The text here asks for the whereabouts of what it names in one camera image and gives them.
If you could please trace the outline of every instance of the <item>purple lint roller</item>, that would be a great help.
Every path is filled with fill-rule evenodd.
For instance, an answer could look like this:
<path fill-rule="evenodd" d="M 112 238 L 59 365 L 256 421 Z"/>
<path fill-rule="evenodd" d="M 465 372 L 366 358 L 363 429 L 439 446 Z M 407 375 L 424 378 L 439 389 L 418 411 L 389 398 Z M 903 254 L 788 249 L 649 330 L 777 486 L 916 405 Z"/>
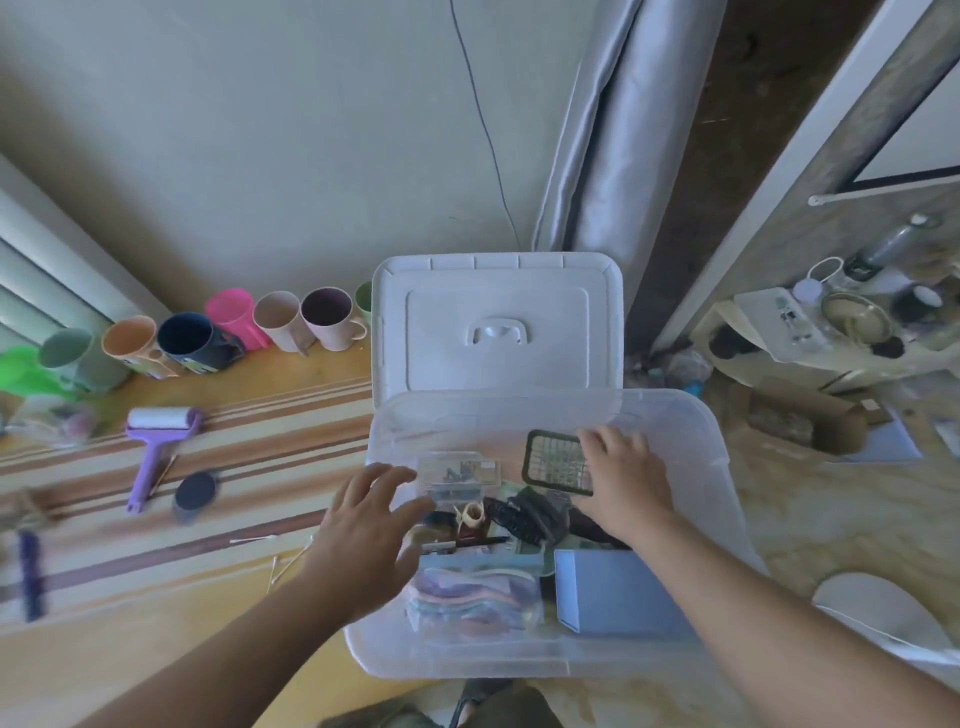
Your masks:
<path fill-rule="evenodd" d="M 154 487 L 156 468 L 167 443 L 196 435 L 204 414 L 196 407 L 135 407 L 127 415 L 127 437 L 146 443 L 147 451 L 130 490 L 127 513 L 140 513 Z"/>

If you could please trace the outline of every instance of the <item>bottle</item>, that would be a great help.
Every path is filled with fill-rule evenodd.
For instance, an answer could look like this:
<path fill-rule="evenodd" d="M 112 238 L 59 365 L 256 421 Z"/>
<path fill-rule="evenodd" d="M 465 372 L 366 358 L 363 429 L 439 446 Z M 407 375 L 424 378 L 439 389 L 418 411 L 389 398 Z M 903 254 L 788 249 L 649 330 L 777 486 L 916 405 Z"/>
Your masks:
<path fill-rule="evenodd" d="M 897 228 L 880 242 L 849 257 L 844 263 L 843 272 L 849 279 L 864 283 L 916 244 L 921 231 L 933 227 L 934 219 L 929 215 L 915 214 L 902 228 Z"/>

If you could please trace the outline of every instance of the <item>striped tablecloth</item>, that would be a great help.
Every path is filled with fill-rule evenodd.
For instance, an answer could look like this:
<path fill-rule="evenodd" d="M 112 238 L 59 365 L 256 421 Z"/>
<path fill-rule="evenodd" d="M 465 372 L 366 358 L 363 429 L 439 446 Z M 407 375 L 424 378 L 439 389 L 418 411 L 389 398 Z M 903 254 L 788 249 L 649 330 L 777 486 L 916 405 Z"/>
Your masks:
<path fill-rule="evenodd" d="M 123 434 L 83 449 L 0 457 L 0 493 L 30 487 L 52 519 L 40 532 L 48 616 L 39 624 L 262 570 L 274 555 L 296 553 L 336 488 L 363 466 L 372 412 L 368 379 L 209 412 L 200 435 L 175 444 L 174 466 L 135 516 L 125 509 L 144 446 Z M 193 522 L 178 523 L 173 495 L 199 470 L 218 474 L 217 497 Z M 0 635 L 35 626 L 23 620 L 15 537 L 4 540 Z"/>

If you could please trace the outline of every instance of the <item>small plastic case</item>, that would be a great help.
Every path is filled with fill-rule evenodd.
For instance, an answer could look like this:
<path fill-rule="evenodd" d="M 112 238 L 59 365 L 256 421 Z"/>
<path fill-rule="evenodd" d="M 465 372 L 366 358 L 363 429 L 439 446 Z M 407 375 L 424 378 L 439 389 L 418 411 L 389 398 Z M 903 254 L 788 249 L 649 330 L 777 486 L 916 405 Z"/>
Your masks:
<path fill-rule="evenodd" d="M 420 491 L 438 508 L 483 500 L 500 488 L 500 464 L 479 452 L 434 452 L 417 462 Z"/>

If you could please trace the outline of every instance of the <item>table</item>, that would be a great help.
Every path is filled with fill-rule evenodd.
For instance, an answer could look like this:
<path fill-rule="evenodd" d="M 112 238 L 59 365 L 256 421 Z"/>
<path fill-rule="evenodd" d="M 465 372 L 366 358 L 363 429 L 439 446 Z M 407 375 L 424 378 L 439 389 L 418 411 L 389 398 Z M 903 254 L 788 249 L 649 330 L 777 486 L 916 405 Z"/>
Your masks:
<path fill-rule="evenodd" d="M 106 434 L 79 451 L 7 442 L 0 493 L 31 486 L 55 524 L 41 532 L 49 615 L 25 624 L 13 535 L 0 564 L 0 723 L 72 725 L 225 626 L 266 593 L 273 557 L 291 557 L 336 487 L 362 467 L 372 419 L 367 342 L 309 357 L 253 352 L 226 372 L 132 379 L 98 406 Z M 131 406 L 193 404 L 208 416 L 144 513 L 124 512 L 142 445 L 121 434 Z M 215 501 L 177 523 L 171 500 L 198 469 Z M 231 539 L 276 534 L 267 541 Z M 343 635 L 326 644 L 259 721 L 316 724 L 422 682 L 371 678 Z"/>

